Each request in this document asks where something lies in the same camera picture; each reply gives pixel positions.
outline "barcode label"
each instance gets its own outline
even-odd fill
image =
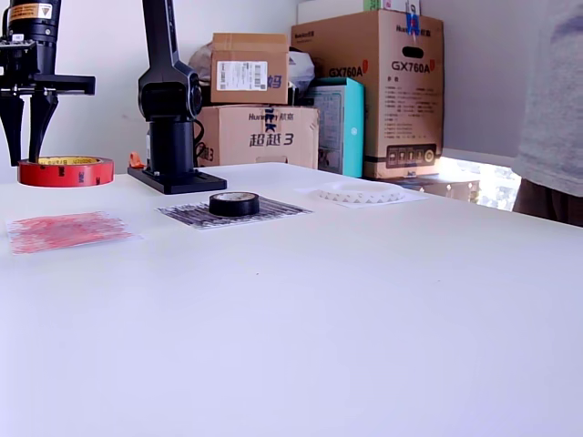
[[[267,62],[219,61],[218,91],[267,91]]]

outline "person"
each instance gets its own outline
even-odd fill
[[[547,1],[514,171],[515,212],[583,227],[583,0]]]

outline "black electrical tape roll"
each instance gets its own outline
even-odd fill
[[[256,194],[221,193],[210,197],[209,212],[215,216],[254,216],[259,210],[259,196]]]

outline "brown pants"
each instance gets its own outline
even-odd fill
[[[514,211],[583,228],[583,198],[522,179]]]

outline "blue tag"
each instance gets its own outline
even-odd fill
[[[407,34],[419,36],[419,15],[407,13]]]

